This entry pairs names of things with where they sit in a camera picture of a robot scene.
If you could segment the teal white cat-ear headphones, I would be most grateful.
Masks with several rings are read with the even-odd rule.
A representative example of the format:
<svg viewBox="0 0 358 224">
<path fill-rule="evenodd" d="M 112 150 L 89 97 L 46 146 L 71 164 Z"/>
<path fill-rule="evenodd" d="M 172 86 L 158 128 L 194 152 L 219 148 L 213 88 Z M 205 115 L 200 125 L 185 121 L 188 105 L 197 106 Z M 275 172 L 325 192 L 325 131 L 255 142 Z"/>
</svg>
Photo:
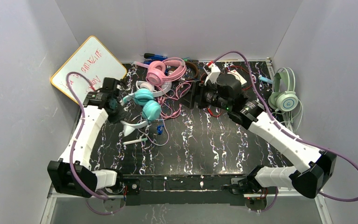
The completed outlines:
<svg viewBox="0 0 358 224">
<path fill-rule="evenodd" d="M 148 89 L 139 89 L 125 96 L 120 103 L 121 106 L 124 106 L 130 100 L 133 100 L 135 104 L 142 107 L 142 117 L 144 120 L 136 124 L 120 121 L 123 125 L 124 137 L 130 135 L 136 129 L 146 127 L 149 123 L 158 119 L 161 113 L 160 104 L 154 99 L 153 93 Z"/>
</svg>

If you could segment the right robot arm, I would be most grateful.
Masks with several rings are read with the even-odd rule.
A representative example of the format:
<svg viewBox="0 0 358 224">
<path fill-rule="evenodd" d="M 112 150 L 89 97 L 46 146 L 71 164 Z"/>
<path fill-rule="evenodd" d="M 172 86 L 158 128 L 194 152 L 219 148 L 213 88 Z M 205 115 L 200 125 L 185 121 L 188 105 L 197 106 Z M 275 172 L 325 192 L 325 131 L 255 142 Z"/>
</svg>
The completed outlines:
<svg viewBox="0 0 358 224">
<path fill-rule="evenodd" d="M 216 85 L 196 81 L 179 102 L 189 109 L 213 106 L 226 110 L 234 123 L 261 137 L 290 160 L 290 167 L 254 168 L 237 184 L 243 192 L 286 187 L 315 198 L 332 176 L 336 155 L 301 143 L 286 127 L 274 122 L 260 102 L 244 96 L 240 81 L 232 76 L 224 75 Z"/>
</svg>

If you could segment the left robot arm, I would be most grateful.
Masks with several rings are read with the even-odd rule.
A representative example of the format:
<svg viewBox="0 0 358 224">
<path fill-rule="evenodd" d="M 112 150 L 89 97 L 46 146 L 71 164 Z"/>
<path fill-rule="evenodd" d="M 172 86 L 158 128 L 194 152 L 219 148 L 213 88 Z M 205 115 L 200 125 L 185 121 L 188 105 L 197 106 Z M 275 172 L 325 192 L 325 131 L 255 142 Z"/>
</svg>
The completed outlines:
<svg viewBox="0 0 358 224">
<path fill-rule="evenodd" d="M 92 171 L 90 156 L 101 128 L 118 118 L 117 98 L 122 80 L 106 77 L 103 86 L 87 94 L 80 103 L 81 115 L 68 146 L 57 161 L 50 161 L 47 172 L 58 193 L 90 198 L 103 188 L 121 189 L 122 175 L 115 169 Z"/>
</svg>

